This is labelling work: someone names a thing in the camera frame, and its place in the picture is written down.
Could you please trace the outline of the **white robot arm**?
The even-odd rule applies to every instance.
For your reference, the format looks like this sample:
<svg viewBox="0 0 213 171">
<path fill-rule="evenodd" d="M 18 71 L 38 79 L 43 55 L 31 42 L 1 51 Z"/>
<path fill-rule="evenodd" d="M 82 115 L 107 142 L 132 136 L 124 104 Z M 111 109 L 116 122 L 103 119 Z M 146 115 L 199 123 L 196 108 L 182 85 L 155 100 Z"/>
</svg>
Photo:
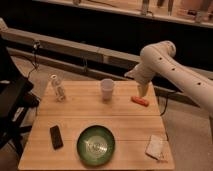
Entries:
<svg viewBox="0 0 213 171">
<path fill-rule="evenodd" d="M 175 55 L 171 41 L 147 45 L 140 51 L 140 62 L 124 76 L 144 87 L 160 74 L 213 117 L 213 81 L 176 62 Z"/>
</svg>

